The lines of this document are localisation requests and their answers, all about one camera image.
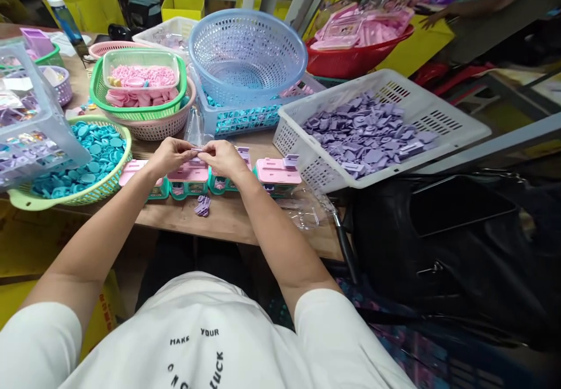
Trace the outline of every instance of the white t-shirt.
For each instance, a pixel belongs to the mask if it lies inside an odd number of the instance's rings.
[[[296,333],[238,287],[190,272],[167,283],[78,366],[74,312],[38,303],[0,332],[0,387],[414,388],[340,293],[304,294]]]

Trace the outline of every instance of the water bottle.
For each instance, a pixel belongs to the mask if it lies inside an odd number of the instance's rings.
[[[88,59],[89,52],[86,44],[84,43],[84,38],[78,30],[78,26],[72,18],[72,14],[64,4],[64,0],[47,0],[51,8],[53,9],[54,16],[57,18],[58,23],[62,27],[64,34],[67,35],[70,43],[72,44],[78,56],[81,59]]]

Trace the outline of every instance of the hand holding plastic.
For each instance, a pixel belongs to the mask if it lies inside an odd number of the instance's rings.
[[[240,156],[236,147],[228,141],[211,141],[203,147],[199,158],[219,171],[224,177],[236,181],[236,176],[248,172],[244,159]]]
[[[187,141],[167,137],[150,157],[147,167],[154,169],[159,178],[163,177],[177,170],[184,162],[196,157],[198,152],[192,151],[193,147]]]

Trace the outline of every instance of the lime green basket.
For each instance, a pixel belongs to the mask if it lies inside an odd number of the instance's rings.
[[[93,68],[92,80],[89,83],[89,96],[92,102],[106,112],[111,113],[112,116],[119,119],[142,121],[142,120],[157,120],[163,117],[171,116],[181,110],[181,99],[187,93],[187,70],[185,62],[181,57],[176,56],[179,65],[179,94],[175,99],[169,103],[161,106],[152,107],[114,107],[107,102],[105,96],[107,95],[108,87],[103,80],[103,57],[100,58]]]
[[[53,46],[54,46],[54,50],[51,53],[34,61],[36,65],[41,65],[41,66],[55,65],[55,66],[60,66],[61,68],[65,68],[63,58],[60,56],[60,47],[56,43],[53,43]],[[6,70],[6,69],[12,70],[14,68],[16,67],[0,65],[0,70]]]
[[[113,126],[117,132],[119,132],[121,138],[127,141],[127,147],[125,148],[124,154],[119,163],[115,166],[111,173],[105,176],[103,180],[100,180],[81,192],[62,198],[45,199],[31,192],[32,183],[24,183],[17,189],[8,190],[10,202],[13,206],[26,211],[43,211],[45,209],[52,208],[57,204],[68,206],[89,205],[107,198],[120,189],[119,176],[121,175],[121,169],[125,163],[129,162],[133,158],[131,152],[133,141],[131,139],[129,129],[110,121],[106,117],[95,115],[78,116],[70,119],[68,122],[69,124],[75,124],[79,121],[99,126]]]

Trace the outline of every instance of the black bag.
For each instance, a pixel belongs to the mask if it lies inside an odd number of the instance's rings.
[[[487,343],[558,349],[559,240],[542,236],[548,244],[536,244],[540,233],[547,234],[536,215],[538,233],[530,242],[519,212],[420,238],[409,216],[411,194],[441,179],[393,179],[357,194],[352,238],[359,267],[373,291],[412,308],[420,319],[467,331]],[[523,206],[536,199],[535,193],[528,197],[518,180],[495,176],[491,185]],[[540,206],[529,205],[531,214]],[[547,217],[542,209],[540,220]]]

